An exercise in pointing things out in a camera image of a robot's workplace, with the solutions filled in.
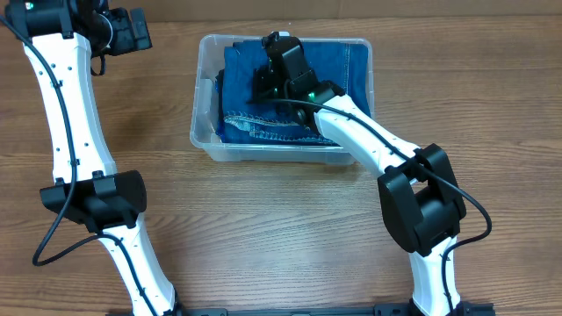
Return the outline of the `blue denim jeans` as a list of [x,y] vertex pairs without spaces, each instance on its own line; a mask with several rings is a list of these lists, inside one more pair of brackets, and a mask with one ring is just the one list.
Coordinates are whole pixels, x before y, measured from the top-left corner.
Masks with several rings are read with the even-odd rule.
[[[362,44],[305,42],[306,60],[321,81],[344,88],[365,114],[371,113],[366,96],[369,49]],[[258,145],[330,146],[331,140],[277,113],[284,104],[249,104],[254,71],[268,58],[257,40],[236,42],[224,50],[225,69],[220,89],[217,134],[224,143]]]

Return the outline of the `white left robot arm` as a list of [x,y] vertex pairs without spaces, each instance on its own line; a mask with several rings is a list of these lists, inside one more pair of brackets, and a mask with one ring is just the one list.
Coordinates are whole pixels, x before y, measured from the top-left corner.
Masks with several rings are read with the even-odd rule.
[[9,1],[1,18],[22,42],[40,86],[53,148],[54,183],[40,191],[57,219],[88,230],[113,260],[135,315],[180,315],[183,307],[148,237],[147,192],[121,172],[106,145],[92,86],[93,59],[152,46],[142,9],[105,1]]

